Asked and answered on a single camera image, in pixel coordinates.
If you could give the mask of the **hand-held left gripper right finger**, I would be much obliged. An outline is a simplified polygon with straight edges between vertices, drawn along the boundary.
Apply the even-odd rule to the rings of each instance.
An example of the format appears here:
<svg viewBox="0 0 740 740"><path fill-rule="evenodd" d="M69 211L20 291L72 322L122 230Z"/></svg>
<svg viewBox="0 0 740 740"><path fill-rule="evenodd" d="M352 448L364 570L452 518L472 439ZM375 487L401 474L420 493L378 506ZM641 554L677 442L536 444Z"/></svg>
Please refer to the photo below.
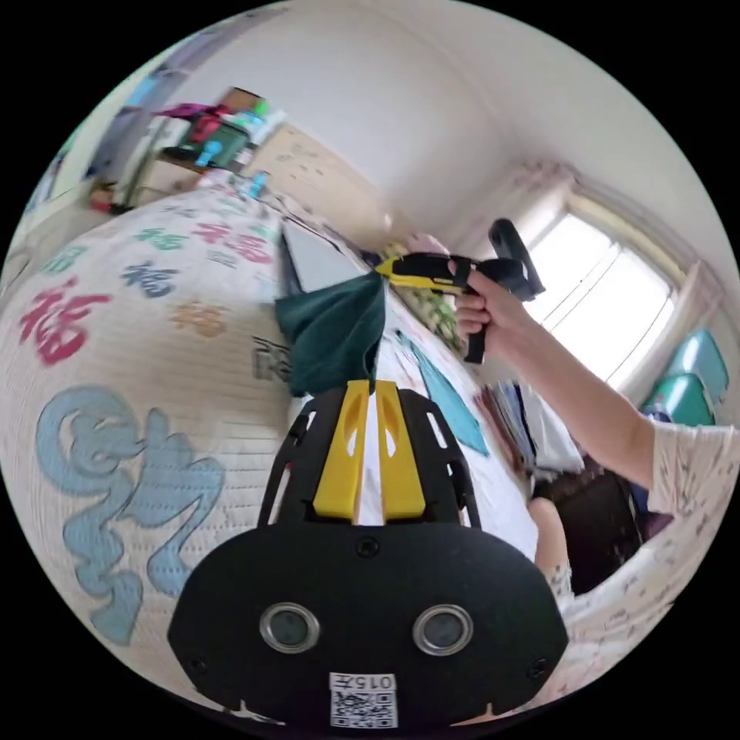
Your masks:
<svg viewBox="0 0 740 740"><path fill-rule="evenodd" d="M419 519L425 512L426 500L394 382L376 382L375 405L383 517Z"/></svg>

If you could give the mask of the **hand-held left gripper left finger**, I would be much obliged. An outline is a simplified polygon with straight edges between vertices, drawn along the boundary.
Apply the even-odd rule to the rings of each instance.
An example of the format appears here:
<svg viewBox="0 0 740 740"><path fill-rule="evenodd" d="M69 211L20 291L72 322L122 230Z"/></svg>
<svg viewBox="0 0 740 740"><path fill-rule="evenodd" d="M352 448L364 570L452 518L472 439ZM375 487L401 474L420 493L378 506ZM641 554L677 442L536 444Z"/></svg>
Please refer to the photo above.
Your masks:
<svg viewBox="0 0 740 740"><path fill-rule="evenodd" d="M358 517L369 397L369 381L354 380L346 385L313 499L314 512L319 517Z"/></svg>

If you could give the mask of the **person's right hand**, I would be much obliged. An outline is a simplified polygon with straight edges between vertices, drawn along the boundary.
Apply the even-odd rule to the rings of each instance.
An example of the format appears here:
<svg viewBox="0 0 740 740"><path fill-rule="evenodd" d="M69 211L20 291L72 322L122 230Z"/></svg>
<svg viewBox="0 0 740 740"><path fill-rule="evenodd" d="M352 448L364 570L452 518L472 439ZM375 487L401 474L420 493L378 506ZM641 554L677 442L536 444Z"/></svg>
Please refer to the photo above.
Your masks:
<svg viewBox="0 0 740 740"><path fill-rule="evenodd" d="M455 298L456 327L467 344L482 335L484 358L507 357L515 340L530 340L539 329L516 296L479 271L470 272L467 288Z"/></svg>

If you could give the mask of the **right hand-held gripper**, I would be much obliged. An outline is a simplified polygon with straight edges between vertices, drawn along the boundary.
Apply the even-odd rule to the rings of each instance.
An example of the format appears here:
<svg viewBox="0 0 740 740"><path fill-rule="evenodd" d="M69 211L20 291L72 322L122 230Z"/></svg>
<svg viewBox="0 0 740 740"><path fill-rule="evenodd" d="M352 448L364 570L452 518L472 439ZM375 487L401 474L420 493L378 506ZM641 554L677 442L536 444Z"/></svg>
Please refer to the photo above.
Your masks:
<svg viewBox="0 0 740 740"><path fill-rule="evenodd" d="M472 271L479 271L486 275L511 294L513 294L513 287L526 283L521 263L505 258L475 261L467 257L416 253L391 257L376 266L375 271L396 288L436 291L451 296L454 310L456 296L468 291L467 279ZM525 342L515 340L506 358L512 358L513 350L518 349ZM462 338L462 343L465 349L465 361L474 365L482 364L484 359L482 335L474 337L469 344Z"/></svg>

